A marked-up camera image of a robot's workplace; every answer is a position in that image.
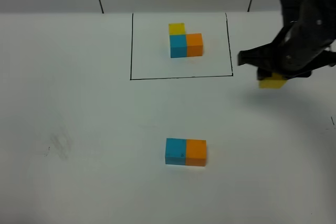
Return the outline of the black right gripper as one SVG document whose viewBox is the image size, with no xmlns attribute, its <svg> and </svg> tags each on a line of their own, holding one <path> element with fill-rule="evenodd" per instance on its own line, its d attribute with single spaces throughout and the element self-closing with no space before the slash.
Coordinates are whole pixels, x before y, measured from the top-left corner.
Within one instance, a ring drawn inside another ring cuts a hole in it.
<svg viewBox="0 0 336 224">
<path fill-rule="evenodd" d="M 335 66 L 335 0 L 304 0 L 299 19 L 284 26 L 273 43 L 242 50 L 238 66 L 257 68 L 257 80 L 272 78 L 273 70 L 288 78 L 324 66 Z"/>
</svg>

